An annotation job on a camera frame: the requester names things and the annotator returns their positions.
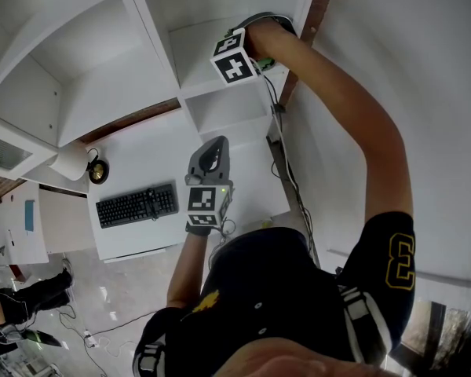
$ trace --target white desk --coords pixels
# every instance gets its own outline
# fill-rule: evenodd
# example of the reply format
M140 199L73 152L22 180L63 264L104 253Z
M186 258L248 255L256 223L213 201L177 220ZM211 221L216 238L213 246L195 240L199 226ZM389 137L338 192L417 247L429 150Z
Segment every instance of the white desk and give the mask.
M24 228L27 200L35 201L34 232ZM41 190L31 181L5 194L0 204L0 265L48 262L48 254L94 247L86 201Z
M35 201L34 232L24 228L24 202ZM27 181L2 197L0 204L0 265L49 262L40 217L38 185Z
M201 146L199 135L182 109L138 123L92 145L110 165L108 179L89 187L88 204L98 254L102 260L154 254L184 241L188 201L184 176L192 153ZM234 201L227 216L239 225L290 210L281 181L270 169L272 154L265 139L232 148L230 178ZM128 225L102 229L96 203L153 185L173 181L180 212Z

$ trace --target black keyboard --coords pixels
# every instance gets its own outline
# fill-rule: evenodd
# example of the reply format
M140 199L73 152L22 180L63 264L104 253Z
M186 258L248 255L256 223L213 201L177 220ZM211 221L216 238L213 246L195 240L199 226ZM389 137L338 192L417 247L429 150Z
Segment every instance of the black keyboard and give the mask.
M125 225L176 214L173 185L160 185L96 203L101 228Z

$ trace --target shelf compartment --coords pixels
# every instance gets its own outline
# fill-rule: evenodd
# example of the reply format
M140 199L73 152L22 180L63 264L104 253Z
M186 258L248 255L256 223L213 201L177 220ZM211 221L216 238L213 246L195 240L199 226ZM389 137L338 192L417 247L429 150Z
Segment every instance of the shelf compartment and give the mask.
M186 102L200 134L259 119L268 114L261 93L254 83L205 93L187 99Z
M60 147L175 97L177 89L147 40L149 45L125 0L93 5L45 38L4 78L0 119Z
M248 16L273 11L292 18L300 33L306 0L145 0L176 70L183 97L224 89L209 59L215 43ZM273 74L285 69L277 66Z
M13 31L15 27L19 26L19 30L12 37L9 47L0 60L0 83L41 41L79 14L102 1L46 0L42 1L42 4L39 3L39 7L35 5L38 10L32 13L31 17L24 19L25 22L22 25L20 20L18 20L18 24L11 20L3 20L10 22L8 27L6 24L2 24L5 29L9 28L10 31ZM13 7L19 11L18 5L13 5Z
M270 117L248 120L223 129L201 134L201 140L208 142L215 137L223 135L227 137L231 147L239 147L240 145L250 144L255 141L264 141L271 121L272 119Z
M64 87L57 144L64 146L98 127L175 96L158 59L137 47Z

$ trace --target person's leg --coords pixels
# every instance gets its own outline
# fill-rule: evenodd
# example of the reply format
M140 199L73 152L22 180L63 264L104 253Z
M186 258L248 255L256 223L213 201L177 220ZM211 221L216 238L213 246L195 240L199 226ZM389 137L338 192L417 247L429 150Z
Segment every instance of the person's leg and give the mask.
M31 312L26 303L16 297L16 292L12 289L0 289L0 304L7 324L22 324L31 318Z
M58 307L65 306L70 302L70 296L66 291L59 293L58 296L54 296L47 302L43 302L38 307L38 310L52 310Z
M26 302L29 313L37 311L42 303L50 301L63 293L71 286L71 275L64 269L62 273L48 280L41 280L36 284L20 289L16 293L17 300Z

